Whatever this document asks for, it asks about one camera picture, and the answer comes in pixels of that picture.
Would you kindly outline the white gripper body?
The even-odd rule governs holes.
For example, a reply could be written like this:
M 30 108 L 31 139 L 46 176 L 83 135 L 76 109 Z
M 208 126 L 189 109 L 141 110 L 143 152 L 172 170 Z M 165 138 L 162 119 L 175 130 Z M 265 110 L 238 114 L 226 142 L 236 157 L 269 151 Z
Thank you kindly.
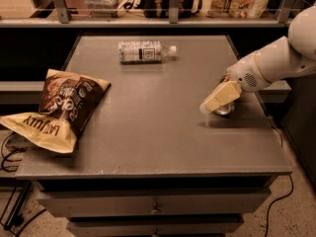
M 258 92 L 271 85 L 261 71 L 255 51 L 228 67 L 227 72 L 244 92 Z

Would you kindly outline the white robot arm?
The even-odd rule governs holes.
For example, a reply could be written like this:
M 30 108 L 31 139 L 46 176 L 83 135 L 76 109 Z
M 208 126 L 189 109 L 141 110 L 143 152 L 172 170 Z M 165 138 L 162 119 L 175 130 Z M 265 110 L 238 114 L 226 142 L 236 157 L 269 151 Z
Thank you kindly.
M 208 115 L 218 113 L 241 97 L 275 81 L 303 77 L 316 70 L 316 6 L 300 12 L 290 23 L 288 36 L 253 51 L 227 68 L 223 81 L 200 104 Z

